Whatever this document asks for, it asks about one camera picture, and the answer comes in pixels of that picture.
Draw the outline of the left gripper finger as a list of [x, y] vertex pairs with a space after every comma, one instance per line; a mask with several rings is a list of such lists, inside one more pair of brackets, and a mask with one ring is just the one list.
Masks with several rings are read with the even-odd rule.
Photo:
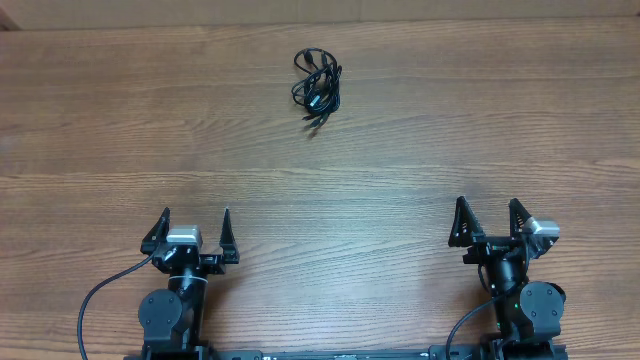
[[231, 214], [228, 208], [224, 211], [223, 224], [219, 240], [222, 256], [226, 264], [238, 264], [240, 254], [232, 230]]
[[170, 228], [170, 209], [165, 207], [155, 225], [149, 230], [141, 241], [140, 252], [152, 254], [157, 247], [166, 241]]

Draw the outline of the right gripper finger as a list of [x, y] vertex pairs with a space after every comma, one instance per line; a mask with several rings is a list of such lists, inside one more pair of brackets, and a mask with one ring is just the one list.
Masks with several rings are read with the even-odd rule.
[[480, 222], [464, 196], [456, 199], [449, 247], [469, 247], [486, 236]]
[[513, 198], [509, 201], [509, 217], [511, 236], [516, 236], [521, 233], [532, 233], [531, 228], [527, 224], [527, 222], [532, 218], [532, 215], [517, 198]]

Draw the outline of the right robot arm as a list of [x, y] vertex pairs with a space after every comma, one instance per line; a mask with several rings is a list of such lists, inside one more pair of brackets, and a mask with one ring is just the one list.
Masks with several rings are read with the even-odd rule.
[[[530, 281], [530, 263], [546, 254], [559, 240], [560, 227], [537, 219], [522, 203], [509, 202], [509, 234], [488, 235], [465, 197], [456, 199], [450, 247], [467, 250], [463, 262], [477, 267], [490, 299], [465, 314], [454, 325], [444, 345], [446, 359], [566, 359], [564, 345], [553, 339], [561, 334], [565, 291], [551, 282]], [[487, 308], [496, 316], [496, 333], [481, 337], [477, 345], [454, 346], [465, 322]]]

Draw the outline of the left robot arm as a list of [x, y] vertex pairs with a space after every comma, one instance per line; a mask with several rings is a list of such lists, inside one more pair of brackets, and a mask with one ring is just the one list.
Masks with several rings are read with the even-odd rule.
[[167, 286], [150, 292], [139, 305], [143, 359], [219, 357], [213, 346], [201, 339], [201, 330], [208, 277], [225, 274], [228, 265], [240, 260], [229, 211], [224, 212], [219, 240], [222, 252], [206, 254], [202, 244], [198, 226], [170, 225], [168, 208], [141, 241], [141, 253], [168, 276]]

